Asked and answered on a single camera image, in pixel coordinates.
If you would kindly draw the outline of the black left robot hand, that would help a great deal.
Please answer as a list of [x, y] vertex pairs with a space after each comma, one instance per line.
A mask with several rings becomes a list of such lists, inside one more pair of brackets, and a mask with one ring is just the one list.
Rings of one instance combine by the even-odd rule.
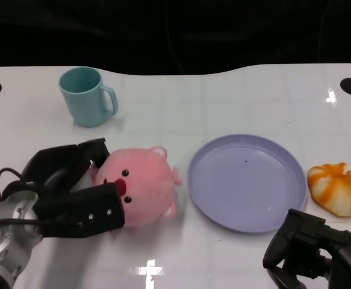
[[125, 224], [116, 184], [84, 184], [90, 167], [99, 168], [110, 153], [105, 139], [38, 151], [22, 176], [38, 190], [33, 206], [44, 237], [86, 238]]

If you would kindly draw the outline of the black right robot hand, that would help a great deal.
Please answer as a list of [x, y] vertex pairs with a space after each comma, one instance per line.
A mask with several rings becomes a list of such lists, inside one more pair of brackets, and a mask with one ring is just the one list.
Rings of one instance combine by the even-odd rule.
[[329, 288], [351, 288], [351, 232], [290, 209], [262, 264], [278, 288], [305, 288], [298, 276], [325, 278]]

